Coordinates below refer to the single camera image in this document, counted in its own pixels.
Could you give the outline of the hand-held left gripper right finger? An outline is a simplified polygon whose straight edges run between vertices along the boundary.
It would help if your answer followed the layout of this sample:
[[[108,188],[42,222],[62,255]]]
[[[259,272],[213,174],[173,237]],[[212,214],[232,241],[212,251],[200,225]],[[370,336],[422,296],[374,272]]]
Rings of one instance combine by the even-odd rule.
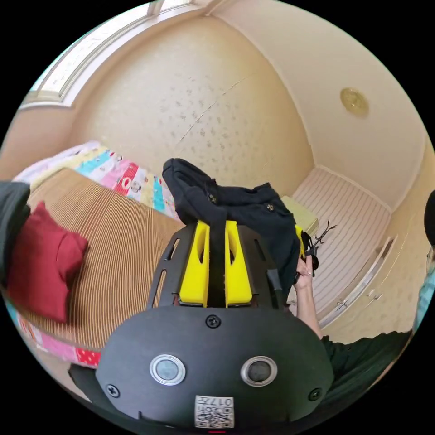
[[[251,285],[235,221],[225,226],[225,303],[250,304]]]

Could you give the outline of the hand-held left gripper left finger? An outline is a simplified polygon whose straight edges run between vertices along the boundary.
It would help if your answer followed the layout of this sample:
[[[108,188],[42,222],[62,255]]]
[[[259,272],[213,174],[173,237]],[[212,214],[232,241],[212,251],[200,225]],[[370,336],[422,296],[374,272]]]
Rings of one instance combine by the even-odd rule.
[[[210,227],[199,221],[182,279],[180,303],[207,303],[209,285]]]

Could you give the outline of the person's right hand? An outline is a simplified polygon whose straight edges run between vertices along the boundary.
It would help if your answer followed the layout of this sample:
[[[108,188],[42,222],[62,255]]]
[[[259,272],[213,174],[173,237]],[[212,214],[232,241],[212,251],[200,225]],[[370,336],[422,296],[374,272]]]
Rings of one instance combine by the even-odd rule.
[[[299,259],[297,265],[297,279],[294,283],[296,292],[311,291],[313,287],[313,263],[312,256],[308,255],[304,260]]]

